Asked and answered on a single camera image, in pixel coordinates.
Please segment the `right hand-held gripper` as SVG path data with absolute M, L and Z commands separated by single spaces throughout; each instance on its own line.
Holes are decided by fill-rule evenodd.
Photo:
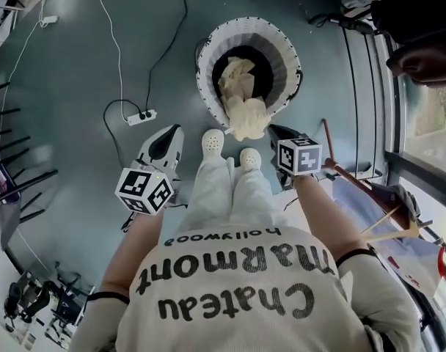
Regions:
M 277 160 L 277 170 L 283 191 L 293 188 L 292 177 L 313 175 L 321 170 L 323 146 L 305 133 L 282 126 L 268 126 L 272 161 Z

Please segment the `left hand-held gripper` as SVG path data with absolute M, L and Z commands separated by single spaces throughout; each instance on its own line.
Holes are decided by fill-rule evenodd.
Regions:
M 154 133 L 139 150 L 131 167 L 123 169 L 116 197 L 133 213 L 156 216 L 163 208 L 178 204 L 180 179 L 176 168 L 184 142 L 184 132 L 174 124 Z

